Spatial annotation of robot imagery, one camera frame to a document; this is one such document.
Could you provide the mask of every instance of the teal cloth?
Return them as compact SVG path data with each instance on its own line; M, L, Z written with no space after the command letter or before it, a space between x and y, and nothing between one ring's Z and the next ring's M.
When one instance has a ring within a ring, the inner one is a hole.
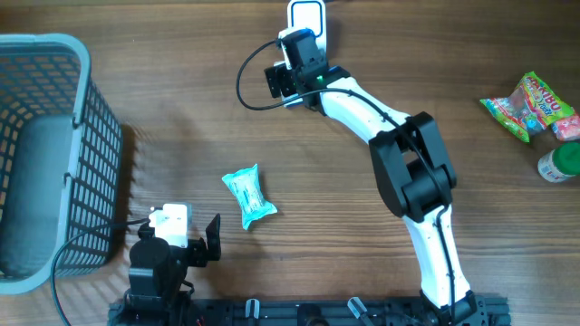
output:
M234 194L242 209L242 227L247 230L250 224L260 218L277 213L274 204L264 199L258 180L257 164L243 168L236 173L223 176L222 181Z

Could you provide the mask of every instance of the wire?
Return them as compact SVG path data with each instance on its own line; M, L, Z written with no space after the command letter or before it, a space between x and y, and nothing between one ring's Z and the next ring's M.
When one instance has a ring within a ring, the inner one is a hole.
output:
M350 96L353 96L353 97L355 97L355 98L357 98L357 99L365 102L370 107L372 107L375 111L377 111L377 113L379 113L379 115L381 115L381 117L384 120L386 120L387 122L391 123L391 125L397 131L399 131L399 134L403 137L403 139L405 140L405 142L407 143L407 145L409 146L409 148L417 154L417 158L420 160L421 164L425 167L425 170L427 171L427 174L429 175L430 179L435 184L435 188L437 188L437 191L439 192L439 194L441 196L443 195L443 189L441 188L441 185L437 181L437 178L435 177L435 173L433 172L433 169L432 169L431 165L427 162L427 160L425 159L425 157L423 157L423 155L421 154L421 152L417 148L417 145L415 145L415 143L412 141L411 136L409 136L405 132L405 130L402 128L402 126L399 123L397 123L397 121L395 121L388 113L384 112L374 102L372 102L368 98L362 96L361 94L359 94L359 93L357 93L355 91L345 90L345 89L336 89L336 88L327 88L327 89L323 89L323 90L308 91L308 92L305 92L303 94L298 95L297 97L293 97L293 98L288 99L288 100L285 100L285 101L280 101L278 103L271 104L271 105L266 105L266 106L262 106L262 107L255 107L255 106L251 106L251 105L247 104L242 99L242 95L240 93L240 88L239 88L239 83L240 83L240 79L242 77L242 72L246 68L247 64L258 53L260 53L266 47L268 47L268 46L270 46L272 44L275 44L277 42L278 42L277 40L273 40L273 41L269 41L269 42L263 44L262 46L260 46L259 48L257 48L252 54L250 54L247 57L247 59L244 61L244 63L242 63L242 65L240 66L239 71L237 72L237 78L236 78L236 94L237 94L237 99L240 101L240 103L242 103L242 105L244 107L246 107L246 108L248 108L250 110L272 110L272 109L275 109L275 108L279 108L279 107L281 107L281 106L283 106L285 104L294 102L296 100L300 100L302 98L305 98L305 97L308 97L308 96L312 96L312 95L316 95L316 94L320 94L320 93L323 93L323 92L340 92L340 93L344 93L344 94L348 94ZM449 249L447 247L447 243L445 242L445 235L443 234L443 228L441 226L441 217L443 216L443 214L445 212L447 212L448 209L449 209L449 203L444 203L443 209L441 209L439 211L439 213L437 214L437 217L436 217L436 226L437 226L438 233L439 233L439 237L440 237L441 244L442 244L442 247L443 247L443 253L445 254L445 260L446 260L446 263L447 263L447 268L449 270L449 287L450 287L450 296L451 296L451 305L449 307L450 310L451 310L451 323L450 323L450 325L453 326L455 324L455 278L454 278L453 265L451 263Z
M61 245L61 247L58 249L58 251L56 252L56 254L54 255L54 258L53 258L53 264L51 265L50 279L51 279L51 291L53 293L54 305L56 306L56 311L58 312L58 315L61 317L61 321L63 321L64 325L71 326L71 323L64 315L63 307L61 306L61 302L58 299L58 294L56 293L55 275L56 275L56 265L58 263L58 259L61 256L61 254L63 254L66 247L69 246L70 244L72 244L75 240L79 239L80 237L87 235L89 233L93 233L95 231L99 231L103 228L110 227L111 229L118 229L118 228L126 227L128 225L142 224L142 223L146 223L149 221L150 220L148 218L142 218L140 220L124 222L124 223L112 223L112 224L106 224L106 225L98 225L98 226L92 227L86 231L80 232L78 235L73 236L67 242L65 242L63 245Z

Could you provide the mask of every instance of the white bottle with green lid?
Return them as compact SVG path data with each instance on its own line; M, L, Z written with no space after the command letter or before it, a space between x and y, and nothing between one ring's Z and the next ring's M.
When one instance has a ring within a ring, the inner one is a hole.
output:
M580 176L580 143L569 142L545 154L537 163L537 170L550 182Z

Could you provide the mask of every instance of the plastic container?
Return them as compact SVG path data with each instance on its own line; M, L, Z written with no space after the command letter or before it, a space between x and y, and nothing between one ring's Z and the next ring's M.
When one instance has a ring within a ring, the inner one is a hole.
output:
M545 154L537 163L537 170L550 182L562 182L580 175L580 144L566 143Z
M0 294L41 285L68 238L113 220L121 144L80 41L0 35ZM86 235L57 276L90 273L110 250L110 228Z

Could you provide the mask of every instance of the basket bottom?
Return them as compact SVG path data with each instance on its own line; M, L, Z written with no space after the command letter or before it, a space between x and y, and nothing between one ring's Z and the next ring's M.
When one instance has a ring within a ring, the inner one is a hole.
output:
M30 276L53 253L73 141L72 119L72 115L32 119L16 143L0 221L0 271L5 277Z

